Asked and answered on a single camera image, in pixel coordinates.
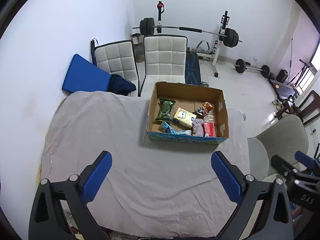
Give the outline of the blue foam mat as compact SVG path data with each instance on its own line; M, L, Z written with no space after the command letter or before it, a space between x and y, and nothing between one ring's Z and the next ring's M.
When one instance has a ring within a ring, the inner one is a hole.
M68 93L78 91L95 92L108 90L111 75L75 54L68 67L62 90Z

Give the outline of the cardboard box blue outside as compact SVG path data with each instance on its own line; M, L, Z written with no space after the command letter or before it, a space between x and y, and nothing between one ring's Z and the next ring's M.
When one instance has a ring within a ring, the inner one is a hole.
M146 133L153 140L221 144L229 138L223 91L157 82L149 103Z

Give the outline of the small barbell on floor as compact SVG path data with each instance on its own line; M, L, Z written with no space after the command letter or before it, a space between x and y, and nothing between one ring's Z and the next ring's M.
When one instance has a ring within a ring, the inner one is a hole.
M269 75L271 74L271 71L268 65L263 65L261 68L252 67L249 62L243 59L237 59L234 66L238 74L243 74L247 69L259 71L264 78L268 78Z

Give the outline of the light blue snack packet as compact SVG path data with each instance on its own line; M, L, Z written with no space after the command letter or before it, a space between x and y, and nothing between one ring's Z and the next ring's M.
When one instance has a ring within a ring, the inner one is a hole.
M163 121L159 127L159 130L167 134L177 135L191 135L191 130L175 131L166 121Z

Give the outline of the barbell on rack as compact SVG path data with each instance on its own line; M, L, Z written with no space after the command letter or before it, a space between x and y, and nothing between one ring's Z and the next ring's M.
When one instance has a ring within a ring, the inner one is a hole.
M215 35L223 42L223 45L229 48L234 48L238 45L238 43L242 43L242 40L239 38L239 34L231 28L226 28L224 33L214 33L211 31L205 31L199 28L191 28L191 27L181 27L181 26L162 26L155 25L155 21L153 18L144 18L140 21L138 27L133 27L132 29L138 29L141 35L153 35L156 30L162 29L177 29L179 31L188 31L193 33L205 33L210 35Z

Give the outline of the white barbell rack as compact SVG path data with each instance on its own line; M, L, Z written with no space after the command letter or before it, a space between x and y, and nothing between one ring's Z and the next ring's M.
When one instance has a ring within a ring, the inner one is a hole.
M165 11L165 9L164 9L164 4L161 1L159 1L159 3L157 4L157 10L158 10L157 25L162 25L162 14ZM225 13L222 15L220 29L219 29L218 33L224 33L224 30L227 28L228 22L229 22L229 16L228 16L228 11L226 10ZM203 41L201 41L198 44L198 46L196 47L195 53L199 57L210 61L210 66L212 67L214 76L218 77L219 74L218 74L218 72L216 70L215 64L217 62L217 58L218 58L218 55L219 55L219 52L220 52L220 47L223 44L223 42L220 39L218 39L218 37L217 37L212 49L210 49L210 45L207 42L208 51L205 52L205 53L201 53L201 52L198 51L198 48L202 44L202 42Z

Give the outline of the black weight bench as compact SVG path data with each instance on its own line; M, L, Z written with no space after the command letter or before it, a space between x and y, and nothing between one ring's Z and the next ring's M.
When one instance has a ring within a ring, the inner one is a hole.
M196 53L187 52L185 59L185 83L201 85L199 57Z

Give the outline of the black speaker box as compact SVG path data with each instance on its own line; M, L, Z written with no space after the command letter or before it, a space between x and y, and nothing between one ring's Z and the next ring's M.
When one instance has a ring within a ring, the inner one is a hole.
M288 78L289 74L288 71L285 69L281 69L279 74L276 76L276 81L279 83L284 83Z

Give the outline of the orange snack bag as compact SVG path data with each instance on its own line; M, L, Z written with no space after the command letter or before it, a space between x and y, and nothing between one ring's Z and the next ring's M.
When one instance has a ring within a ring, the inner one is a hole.
M195 110L197 115L207 116L214 108L214 105L208 101L204 102L201 107Z

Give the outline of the dark blue cloth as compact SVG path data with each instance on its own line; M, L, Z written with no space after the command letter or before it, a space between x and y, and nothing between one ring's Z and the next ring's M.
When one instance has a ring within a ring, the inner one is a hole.
M107 91L118 95L128 96L136 91L136 85L131 81L125 80L118 74L112 74Z

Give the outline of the white quilted chair right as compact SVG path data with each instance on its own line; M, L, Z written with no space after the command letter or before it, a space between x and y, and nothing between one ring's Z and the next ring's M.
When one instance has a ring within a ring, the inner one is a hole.
M144 37L144 70L140 96L150 98L157 82L185 83L188 39L181 35Z

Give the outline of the dark wooden chair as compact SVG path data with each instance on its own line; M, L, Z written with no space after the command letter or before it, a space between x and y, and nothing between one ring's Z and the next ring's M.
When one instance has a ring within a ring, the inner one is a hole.
M284 113L296 115L304 126L319 119L319 94L314 90L301 103L296 103L295 98L290 95L281 103L281 106L281 109L274 116L275 119L282 119Z

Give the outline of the lilac towel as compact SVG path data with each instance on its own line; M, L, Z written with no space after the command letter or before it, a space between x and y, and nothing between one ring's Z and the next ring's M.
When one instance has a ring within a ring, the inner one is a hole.
M193 136L196 137L203 137L204 136L204 129L203 129L203 120L202 119L195 119L192 123L193 126Z

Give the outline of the white round chair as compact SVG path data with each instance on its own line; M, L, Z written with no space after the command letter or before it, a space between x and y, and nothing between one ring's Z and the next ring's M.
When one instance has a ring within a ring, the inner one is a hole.
M291 165L298 163L295 153L306 153L309 148L308 136L300 118L288 115L268 129L247 139L250 174L263 180L276 173L271 159L278 155Z

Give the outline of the red snack bag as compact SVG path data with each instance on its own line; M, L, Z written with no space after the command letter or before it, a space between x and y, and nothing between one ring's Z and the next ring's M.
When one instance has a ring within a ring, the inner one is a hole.
M204 122L204 136L205 137L216 137L216 124L214 122Z

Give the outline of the yellow tissue pack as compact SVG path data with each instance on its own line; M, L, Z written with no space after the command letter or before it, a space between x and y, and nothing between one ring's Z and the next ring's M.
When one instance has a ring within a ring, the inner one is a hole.
M180 124L184 127L192 128L192 123L196 118L197 115L179 107L172 120L173 122Z

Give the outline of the white quilted chair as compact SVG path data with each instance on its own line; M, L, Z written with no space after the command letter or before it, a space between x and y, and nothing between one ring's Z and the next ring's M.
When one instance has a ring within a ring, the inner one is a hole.
M188 39L181 35L144 37L144 70L140 96L150 98L157 82L185 83Z
M118 74L136 86L131 96L140 96L140 80L133 43L122 40L98 45L97 39L90 42L92 63L109 74Z

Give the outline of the green snack bag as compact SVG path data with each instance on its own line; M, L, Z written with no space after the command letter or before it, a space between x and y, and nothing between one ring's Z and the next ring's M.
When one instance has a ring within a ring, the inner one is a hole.
M171 111L176 101L171 99L160 99L159 103L160 109L155 121L172 122Z

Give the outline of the white quilted chair left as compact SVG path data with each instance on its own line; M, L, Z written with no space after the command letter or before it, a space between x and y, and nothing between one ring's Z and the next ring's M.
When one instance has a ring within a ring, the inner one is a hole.
M133 43L122 40L98 45L97 39L90 42L92 63L109 74L118 74L136 86L131 96L140 96L140 80Z

